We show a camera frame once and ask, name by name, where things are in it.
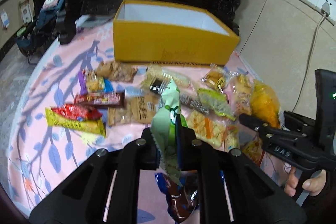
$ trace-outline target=yellow snack wrapper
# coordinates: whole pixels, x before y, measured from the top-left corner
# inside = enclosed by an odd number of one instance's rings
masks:
[[[106,138],[105,127],[101,118],[95,121],[87,120],[79,122],[66,119],[61,115],[52,112],[50,108],[45,109],[45,117],[47,119],[48,126],[50,127],[66,127],[73,130],[102,135],[104,138]]]

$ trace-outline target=pink bedspread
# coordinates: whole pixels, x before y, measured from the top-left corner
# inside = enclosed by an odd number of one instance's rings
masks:
[[[45,107],[72,102],[80,92],[77,73],[80,69],[95,69],[99,62],[114,58],[112,23],[75,36],[66,46],[59,46],[50,56],[40,75],[30,87],[28,98],[17,121],[9,151],[8,178],[10,195],[16,204],[30,212],[48,193],[64,180],[76,167],[99,148],[108,151],[122,149],[128,142],[141,136],[145,125],[130,124],[107,128],[107,138],[62,127],[48,127]],[[236,52],[230,57],[226,68],[230,71],[254,75],[244,66]],[[207,68],[172,67],[200,80]],[[132,84],[115,83],[115,90],[125,89],[128,96],[140,92],[138,85],[146,67],[139,67]],[[251,132],[240,133],[241,141],[251,140]],[[282,175],[274,170],[281,162],[264,157],[262,167],[276,182]],[[138,223],[174,223],[167,213],[164,195],[157,187],[154,172],[142,171],[139,184]],[[198,212],[185,222],[199,223]]]

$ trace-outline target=finger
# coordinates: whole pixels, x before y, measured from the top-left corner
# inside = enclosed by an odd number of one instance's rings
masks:
[[[294,174],[290,174],[286,184],[288,184],[292,188],[296,188],[298,183],[299,179]]]
[[[296,167],[292,166],[291,170],[289,171],[289,174],[295,174]]]
[[[295,195],[295,189],[290,187],[288,184],[285,185],[285,193],[289,196],[294,196]]]
[[[322,170],[320,175],[317,176],[316,178],[306,180],[303,183],[302,188],[307,191],[310,191],[311,196],[316,196],[322,191],[325,183],[326,183],[326,172],[325,170]]]

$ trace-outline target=biscuit package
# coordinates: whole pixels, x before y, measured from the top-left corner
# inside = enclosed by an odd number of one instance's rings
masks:
[[[226,127],[203,114],[193,110],[186,119],[188,127],[195,131],[198,139],[207,142],[215,148],[222,146],[226,138]]]
[[[137,67],[128,64],[116,61],[104,63],[102,61],[96,69],[96,74],[110,81],[132,82],[137,71]]]
[[[151,123],[158,103],[159,98],[151,94],[128,98],[124,108],[108,108],[108,125]]]

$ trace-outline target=chocolate bar wrapper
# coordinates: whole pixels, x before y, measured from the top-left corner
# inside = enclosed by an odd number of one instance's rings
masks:
[[[73,130],[82,131],[82,132],[102,135],[104,138],[106,138],[105,127],[104,127],[104,124],[101,118],[95,121],[87,120],[87,121],[79,122],[79,121],[66,119],[62,117],[61,115],[58,115],[52,112],[50,108],[45,109],[45,116],[47,119],[47,124],[50,127],[60,126],[60,127],[70,128]]]
[[[74,104],[94,106],[96,108],[125,107],[125,92],[77,94]]]

